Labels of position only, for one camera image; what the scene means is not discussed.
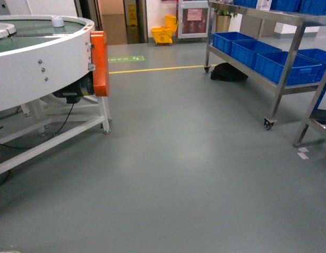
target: potted plant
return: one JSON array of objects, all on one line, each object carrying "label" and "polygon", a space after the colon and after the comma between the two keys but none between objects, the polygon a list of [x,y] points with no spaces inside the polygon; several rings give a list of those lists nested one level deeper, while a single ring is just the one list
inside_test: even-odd
[{"label": "potted plant", "polygon": [[215,9],[216,15],[216,32],[227,32],[230,26],[230,21],[232,17],[236,17],[237,13],[232,13],[229,11],[224,11],[222,9]]}]

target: green conveyor surface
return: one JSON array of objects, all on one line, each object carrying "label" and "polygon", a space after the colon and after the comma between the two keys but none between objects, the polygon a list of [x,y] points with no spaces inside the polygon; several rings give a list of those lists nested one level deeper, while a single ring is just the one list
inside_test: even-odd
[{"label": "green conveyor surface", "polygon": [[0,39],[0,53],[24,48],[27,46],[34,46],[48,41],[57,39],[54,38],[42,38],[42,37],[9,37]]},{"label": "green conveyor surface", "polygon": [[0,39],[0,53],[52,41],[58,37],[45,36],[72,34],[84,27],[68,21],[64,21],[64,27],[53,27],[51,20],[0,20],[0,23],[13,24],[16,28],[16,34]]},{"label": "green conveyor surface", "polygon": [[53,27],[51,20],[0,20],[0,23],[13,24],[16,36],[46,36],[53,34],[70,34],[82,29],[84,25],[64,21],[64,27]]}]

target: black cable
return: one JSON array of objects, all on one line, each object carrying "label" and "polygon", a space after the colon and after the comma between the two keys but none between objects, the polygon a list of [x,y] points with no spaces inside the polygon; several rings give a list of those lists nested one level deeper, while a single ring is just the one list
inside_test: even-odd
[{"label": "black cable", "polygon": [[21,106],[17,106],[16,108],[17,108],[17,109],[16,109],[15,112],[10,113],[10,114],[8,114],[8,115],[5,115],[5,116],[1,117],[0,120],[7,119],[7,118],[9,118],[10,116],[13,116],[13,115],[19,114],[19,109],[21,108]]},{"label": "black cable", "polygon": [[[62,124],[62,126],[60,127],[60,129],[57,130],[57,132],[56,132],[55,134],[53,134],[50,138],[48,138],[46,141],[49,141],[50,139],[56,137],[57,134],[62,130],[62,128],[64,127],[64,125],[67,123],[67,120],[68,120],[69,115],[71,114],[71,112],[72,112],[72,110],[73,110],[73,107],[74,107],[74,104],[72,104],[72,107],[71,107],[71,109],[70,109],[70,111],[69,111],[69,113],[68,113],[68,115],[67,115],[67,118],[66,118],[65,121],[63,122],[63,124]],[[28,150],[28,149],[32,149],[32,148],[36,147],[36,146],[33,146],[33,147],[16,147],[16,146],[11,146],[11,145],[2,144],[2,143],[0,143],[0,146],[6,147],[6,148],[10,148],[10,149],[19,149],[19,150]]]}]

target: caster wheel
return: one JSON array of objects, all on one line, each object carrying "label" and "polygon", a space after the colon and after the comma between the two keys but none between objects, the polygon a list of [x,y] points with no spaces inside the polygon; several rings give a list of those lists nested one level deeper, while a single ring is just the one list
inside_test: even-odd
[{"label": "caster wheel", "polygon": [[264,127],[265,127],[266,130],[270,130],[273,127],[273,124],[274,123],[271,123],[267,119],[265,119],[265,121],[264,121]]},{"label": "caster wheel", "polygon": [[110,134],[111,133],[111,130],[108,129],[107,131],[104,131],[103,134],[107,135],[107,134]]}]

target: yellow mop bucket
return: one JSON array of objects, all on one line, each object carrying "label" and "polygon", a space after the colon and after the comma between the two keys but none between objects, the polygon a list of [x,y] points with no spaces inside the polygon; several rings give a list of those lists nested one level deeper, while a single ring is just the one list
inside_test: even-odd
[{"label": "yellow mop bucket", "polygon": [[170,44],[172,43],[172,28],[171,27],[158,27],[151,29],[152,36],[157,44]]},{"label": "yellow mop bucket", "polygon": [[178,22],[177,17],[165,15],[165,27],[170,27],[174,33],[177,30]]}]

